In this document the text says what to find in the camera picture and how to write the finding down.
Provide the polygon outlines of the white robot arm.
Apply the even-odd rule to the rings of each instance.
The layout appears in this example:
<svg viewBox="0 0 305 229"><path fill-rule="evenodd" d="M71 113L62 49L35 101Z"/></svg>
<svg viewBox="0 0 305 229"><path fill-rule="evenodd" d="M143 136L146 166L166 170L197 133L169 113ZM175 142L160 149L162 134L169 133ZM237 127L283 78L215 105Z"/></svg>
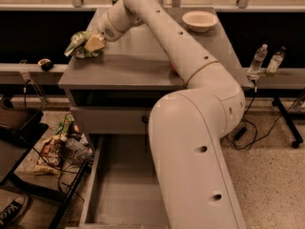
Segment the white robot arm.
<svg viewBox="0 0 305 229"><path fill-rule="evenodd" d="M161 97L149 140L172 229L247 229L220 140L240 122L245 96L226 68L162 8L159 0L118 0L99 18L115 41L144 23L186 87Z"/></svg>

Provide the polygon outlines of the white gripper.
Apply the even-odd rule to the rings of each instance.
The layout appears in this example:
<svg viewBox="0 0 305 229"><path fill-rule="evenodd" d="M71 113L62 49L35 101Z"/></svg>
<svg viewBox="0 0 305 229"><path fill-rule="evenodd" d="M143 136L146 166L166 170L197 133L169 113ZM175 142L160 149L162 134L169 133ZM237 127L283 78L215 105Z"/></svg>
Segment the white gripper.
<svg viewBox="0 0 305 229"><path fill-rule="evenodd" d="M85 44L84 49L88 52L101 50L105 47L105 39L108 41L116 41L121 38L124 33L118 31L111 23L107 14L103 14L97 20L97 29L105 37L92 36Z"/></svg>

